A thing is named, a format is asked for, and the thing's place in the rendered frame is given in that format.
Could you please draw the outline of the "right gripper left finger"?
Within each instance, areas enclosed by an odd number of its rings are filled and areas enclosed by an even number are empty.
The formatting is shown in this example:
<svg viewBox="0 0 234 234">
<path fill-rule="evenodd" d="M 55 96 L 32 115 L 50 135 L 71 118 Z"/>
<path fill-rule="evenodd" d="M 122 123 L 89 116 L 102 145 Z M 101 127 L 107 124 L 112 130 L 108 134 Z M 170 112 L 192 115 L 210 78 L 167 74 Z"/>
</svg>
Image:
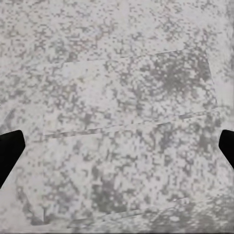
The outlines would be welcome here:
<svg viewBox="0 0 234 234">
<path fill-rule="evenodd" d="M 0 188 L 25 149 L 22 130 L 0 135 Z"/>
</svg>

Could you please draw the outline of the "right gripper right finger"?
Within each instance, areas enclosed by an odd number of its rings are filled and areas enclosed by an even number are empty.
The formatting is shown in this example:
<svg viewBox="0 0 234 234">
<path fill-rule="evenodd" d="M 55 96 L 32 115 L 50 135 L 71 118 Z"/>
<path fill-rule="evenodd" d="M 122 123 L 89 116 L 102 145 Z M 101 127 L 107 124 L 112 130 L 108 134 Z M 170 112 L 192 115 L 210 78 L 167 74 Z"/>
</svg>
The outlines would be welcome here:
<svg viewBox="0 0 234 234">
<path fill-rule="evenodd" d="M 219 148 L 234 168 L 234 131 L 224 129 L 222 131 Z"/>
</svg>

